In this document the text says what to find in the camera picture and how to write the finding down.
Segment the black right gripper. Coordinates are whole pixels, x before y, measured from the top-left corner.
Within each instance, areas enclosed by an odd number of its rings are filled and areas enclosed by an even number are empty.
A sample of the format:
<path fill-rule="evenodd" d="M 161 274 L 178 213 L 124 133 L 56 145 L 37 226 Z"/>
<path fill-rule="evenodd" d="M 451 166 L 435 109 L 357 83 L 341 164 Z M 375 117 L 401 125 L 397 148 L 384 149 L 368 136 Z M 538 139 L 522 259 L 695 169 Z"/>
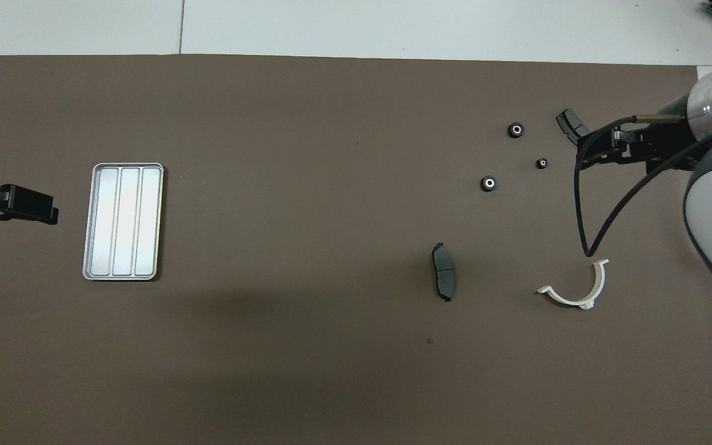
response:
<path fill-rule="evenodd" d="M 696 142 L 686 121 L 649 124 L 644 129 L 598 129 L 590 134 L 580 169 L 597 164 L 645 163 L 652 170 Z"/>

